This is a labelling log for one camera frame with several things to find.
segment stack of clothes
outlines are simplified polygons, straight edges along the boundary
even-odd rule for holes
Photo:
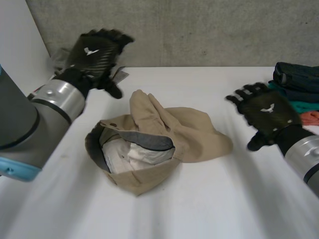
[[[268,87],[289,100],[303,125],[319,125],[319,67],[278,62]]]

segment silver metal joint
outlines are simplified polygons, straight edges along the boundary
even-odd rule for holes
[[[285,160],[303,179],[305,174],[319,163],[319,136],[299,140],[286,153]]]
[[[82,93],[70,83],[61,80],[51,80],[44,85],[33,100],[44,100],[63,110],[73,122],[85,107]]]

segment white fabric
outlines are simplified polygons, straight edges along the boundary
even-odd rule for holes
[[[152,151],[119,138],[106,142],[102,150],[110,172],[118,174],[163,163],[172,158],[175,148]]]
[[[133,170],[128,160],[129,150],[130,143],[122,138],[109,141],[103,145],[105,161],[111,173],[123,173]]]

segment orange garment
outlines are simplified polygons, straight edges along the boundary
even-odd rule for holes
[[[300,115],[303,125],[319,125],[319,112],[309,111]]]

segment logo on robotic hand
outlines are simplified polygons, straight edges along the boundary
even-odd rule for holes
[[[86,48],[84,48],[84,51],[85,51],[86,55],[88,56],[88,55],[91,55],[91,54],[93,54],[93,53],[95,53],[95,52],[98,52],[99,50],[90,51],[89,48],[86,47]]]
[[[271,104],[269,109],[261,109],[260,111],[272,113],[274,112],[274,107],[275,107],[275,104]]]

